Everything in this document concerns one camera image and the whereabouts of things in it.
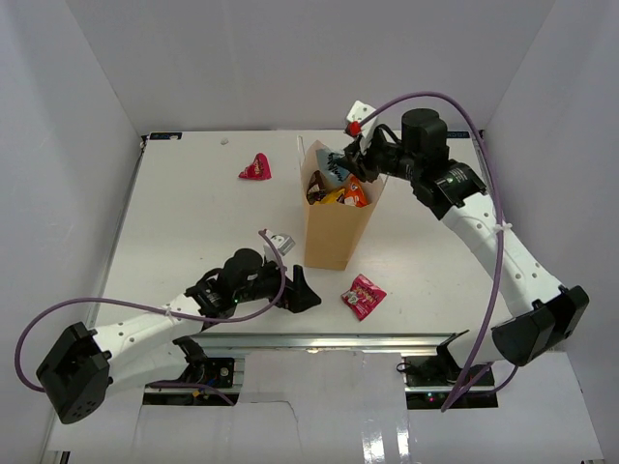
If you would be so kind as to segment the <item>silver blue snack packet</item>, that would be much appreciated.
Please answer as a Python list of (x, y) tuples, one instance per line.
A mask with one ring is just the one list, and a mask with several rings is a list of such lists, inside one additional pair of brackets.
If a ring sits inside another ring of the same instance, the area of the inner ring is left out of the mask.
[(334, 152), (328, 147), (316, 150), (318, 169), (325, 183), (333, 188), (343, 186), (350, 175), (347, 169), (338, 164), (340, 159), (344, 159), (344, 153)]

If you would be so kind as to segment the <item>orange white snack bag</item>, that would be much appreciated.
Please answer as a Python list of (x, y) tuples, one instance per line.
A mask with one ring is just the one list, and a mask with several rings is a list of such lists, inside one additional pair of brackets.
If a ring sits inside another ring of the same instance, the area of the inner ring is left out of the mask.
[(343, 203), (357, 208), (363, 208), (368, 205), (362, 183), (354, 175), (349, 176), (348, 185), (344, 190)]

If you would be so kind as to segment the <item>yellow M&M's packet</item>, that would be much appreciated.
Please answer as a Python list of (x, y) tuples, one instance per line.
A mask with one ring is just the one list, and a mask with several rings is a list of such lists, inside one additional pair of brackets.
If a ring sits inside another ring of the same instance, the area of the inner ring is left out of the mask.
[(325, 194), (325, 196), (318, 201), (319, 204), (328, 205), (328, 204), (336, 204), (344, 203), (346, 188), (338, 188), (334, 189)]

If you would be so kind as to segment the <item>brown purple M&M's packet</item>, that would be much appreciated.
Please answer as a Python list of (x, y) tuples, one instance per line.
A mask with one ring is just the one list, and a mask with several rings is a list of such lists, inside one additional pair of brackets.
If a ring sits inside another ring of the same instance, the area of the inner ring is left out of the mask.
[(306, 199), (310, 205), (319, 203), (327, 194), (325, 179), (319, 170), (315, 170), (310, 178), (306, 192)]

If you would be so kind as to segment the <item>pink candy packet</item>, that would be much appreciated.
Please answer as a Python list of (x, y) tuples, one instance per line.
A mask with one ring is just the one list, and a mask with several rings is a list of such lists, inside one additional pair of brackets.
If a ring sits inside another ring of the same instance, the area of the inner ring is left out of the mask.
[(365, 275), (357, 275), (350, 288), (341, 294), (341, 300), (348, 306), (358, 321), (364, 321), (385, 299), (387, 293)]

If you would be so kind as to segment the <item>brown paper bag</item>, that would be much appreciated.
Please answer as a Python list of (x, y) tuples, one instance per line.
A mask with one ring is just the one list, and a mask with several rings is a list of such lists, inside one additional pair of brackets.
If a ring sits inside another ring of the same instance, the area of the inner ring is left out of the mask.
[(367, 206), (310, 204), (307, 190), (311, 175), (318, 169), (316, 151), (325, 148), (325, 145), (316, 140), (306, 147), (301, 135), (297, 136), (297, 145), (301, 204), (305, 220), (304, 264), (310, 268), (344, 271), (378, 205), (386, 177), (379, 176), (373, 183), (362, 183), (368, 199)]

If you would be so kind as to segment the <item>red heart candy packet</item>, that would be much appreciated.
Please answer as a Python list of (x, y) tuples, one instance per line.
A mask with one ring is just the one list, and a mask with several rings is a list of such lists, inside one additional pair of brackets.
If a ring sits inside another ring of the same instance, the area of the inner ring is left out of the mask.
[(266, 181), (272, 178), (268, 158), (263, 153), (257, 153), (253, 161), (238, 175), (240, 179)]

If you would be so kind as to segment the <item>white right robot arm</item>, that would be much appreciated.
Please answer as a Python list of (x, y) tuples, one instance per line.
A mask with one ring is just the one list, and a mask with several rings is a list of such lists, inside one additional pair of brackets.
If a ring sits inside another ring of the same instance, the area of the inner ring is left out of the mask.
[(587, 293), (548, 272), (499, 216), (476, 171), (451, 158), (439, 114), (429, 108), (405, 112), (401, 136), (395, 137), (373, 111), (354, 102), (346, 116), (353, 141), (337, 163), (363, 181), (381, 174), (407, 181), (417, 200), (472, 252), (493, 280), (492, 296), (501, 296), (511, 314), (486, 331), (443, 342), (438, 377), (456, 386), (470, 376), (472, 364), (505, 360), (525, 366), (570, 337), (589, 305)]

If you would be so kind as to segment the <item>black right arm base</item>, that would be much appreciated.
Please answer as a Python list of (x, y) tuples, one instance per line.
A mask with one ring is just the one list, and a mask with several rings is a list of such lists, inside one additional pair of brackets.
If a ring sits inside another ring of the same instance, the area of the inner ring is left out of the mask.
[[(454, 333), (436, 348), (436, 353), (422, 356), (406, 356), (396, 366), (403, 376), (406, 405), (409, 411), (439, 411), (456, 384), (460, 368), (445, 360), (444, 345), (452, 341)], [(491, 409), (498, 407), (497, 394), (492, 393), (495, 379), (491, 369), (486, 371), (471, 389), (455, 401), (452, 409)]]

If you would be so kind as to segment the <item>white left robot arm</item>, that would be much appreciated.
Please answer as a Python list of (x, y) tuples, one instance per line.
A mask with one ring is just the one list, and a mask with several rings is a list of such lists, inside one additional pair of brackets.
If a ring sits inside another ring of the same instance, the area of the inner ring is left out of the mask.
[(216, 377), (194, 336), (230, 319), (237, 305), (257, 300), (292, 313), (321, 303), (302, 266), (283, 277), (277, 262), (241, 248), (153, 313), (94, 329), (83, 323), (69, 326), (36, 375), (64, 424), (85, 419), (107, 396), (132, 388), (158, 382), (211, 388)]

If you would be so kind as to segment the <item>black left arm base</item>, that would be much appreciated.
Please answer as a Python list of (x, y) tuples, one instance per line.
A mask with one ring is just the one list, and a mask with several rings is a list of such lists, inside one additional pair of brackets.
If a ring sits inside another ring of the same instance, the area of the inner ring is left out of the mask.
[(150, 384), (152, 388), (183, 388), (206, 386), (227, 389), (233, 386), (235, 360), (233, 358), (206, 358), (190, 362), (175, 380)]

